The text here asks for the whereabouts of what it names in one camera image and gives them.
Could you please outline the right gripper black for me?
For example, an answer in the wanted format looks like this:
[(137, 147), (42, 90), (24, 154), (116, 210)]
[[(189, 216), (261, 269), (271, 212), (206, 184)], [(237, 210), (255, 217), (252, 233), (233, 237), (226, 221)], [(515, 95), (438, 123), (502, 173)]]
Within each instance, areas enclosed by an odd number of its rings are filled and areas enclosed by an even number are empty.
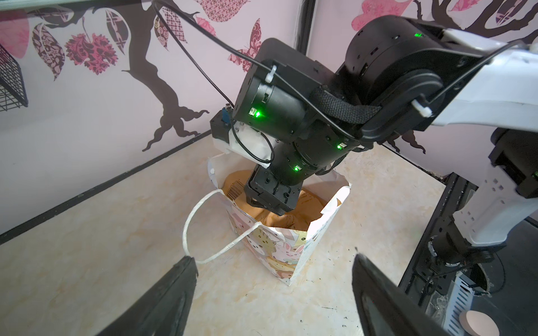
[(261, 165), (256, 165), (244, 186), (248, 205), (282, 216), (295, 210), (303, 183), (288, 186)]

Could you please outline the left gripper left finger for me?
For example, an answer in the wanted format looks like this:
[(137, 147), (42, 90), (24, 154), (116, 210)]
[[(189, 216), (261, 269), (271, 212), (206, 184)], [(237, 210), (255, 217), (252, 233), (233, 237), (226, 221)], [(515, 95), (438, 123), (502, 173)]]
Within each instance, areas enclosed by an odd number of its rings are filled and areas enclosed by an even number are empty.
[(183, 335), (198, 278), (195, 259), (183, 257), (100, 335)]

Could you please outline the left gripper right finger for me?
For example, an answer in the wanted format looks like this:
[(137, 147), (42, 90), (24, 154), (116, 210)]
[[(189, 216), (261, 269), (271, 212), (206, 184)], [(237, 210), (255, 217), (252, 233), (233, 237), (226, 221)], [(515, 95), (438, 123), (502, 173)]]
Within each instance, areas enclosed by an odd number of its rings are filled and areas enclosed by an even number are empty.
[(352, 287), (365, 335), (447, 335), (364, 254), (354, 257)]

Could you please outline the white patterned paper bag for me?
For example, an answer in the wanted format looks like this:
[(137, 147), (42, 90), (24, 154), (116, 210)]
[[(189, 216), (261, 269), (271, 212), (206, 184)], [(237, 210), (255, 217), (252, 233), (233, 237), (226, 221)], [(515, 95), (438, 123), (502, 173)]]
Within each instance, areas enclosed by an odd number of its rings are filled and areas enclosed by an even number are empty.
[(182, 245), (188, 249), (188, 229), (193, 217), (216, 195), (225, 205), (228, 221), (237, 238), (201, 263), (210, 263), (243, 243), (275, 277), (291, 285), (349, 196), (351, 185), (337, 172), (311, 176), (299, 193), (296, 208), (279, 216), (247, 203), (243, 188), (253, 170), (253, 162), (237, 154), (220, 154), (208, 160), (207, 172), (215, 189), (206, 194), (188, 215)]

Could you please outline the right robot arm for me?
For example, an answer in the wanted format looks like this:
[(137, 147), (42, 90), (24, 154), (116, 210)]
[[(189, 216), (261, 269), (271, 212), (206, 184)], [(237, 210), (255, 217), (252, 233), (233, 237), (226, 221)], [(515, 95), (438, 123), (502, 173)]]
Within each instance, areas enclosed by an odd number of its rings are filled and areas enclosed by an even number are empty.
[(537, 210), (537, 56), (521, 41), (386, 15), (357, 32), (331, 71), (267, 39), (233, 119), (277, 141), (269, 159), (257, 159), (245, 194), (251, 206), (278, 215), (296, 207), (308, 177), (350, 152), (431, 125), (493, 126), (486, 179), (428, 245), (448, 267), (490, 261)]

